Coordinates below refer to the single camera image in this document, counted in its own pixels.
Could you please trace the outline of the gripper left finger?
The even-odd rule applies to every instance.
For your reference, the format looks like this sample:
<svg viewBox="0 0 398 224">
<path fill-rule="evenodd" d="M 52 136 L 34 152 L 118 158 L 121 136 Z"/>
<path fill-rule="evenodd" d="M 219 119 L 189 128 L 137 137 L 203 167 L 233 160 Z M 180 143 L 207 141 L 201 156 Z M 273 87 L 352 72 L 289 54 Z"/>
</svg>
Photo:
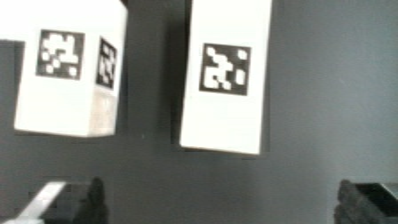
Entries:
<svg viewBox="0 0 398 224">
<path fill-rule="evenodd" d="M 18 214 L 22 224 L 111 224 L 106 183 L 49 181 Z"/>
</svg>

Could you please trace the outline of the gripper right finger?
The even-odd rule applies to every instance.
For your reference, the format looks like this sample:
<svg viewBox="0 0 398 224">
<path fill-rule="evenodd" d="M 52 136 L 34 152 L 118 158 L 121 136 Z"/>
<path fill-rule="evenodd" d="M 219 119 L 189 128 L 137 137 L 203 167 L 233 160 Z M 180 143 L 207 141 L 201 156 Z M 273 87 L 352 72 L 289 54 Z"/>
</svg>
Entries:
<svg viewBox="0 0 398 224">
<path fill-rule="evenodd" d="M 335 224 L 398 224 L 398 198 L 381 183 L 340 182 Z"/>
</svg>

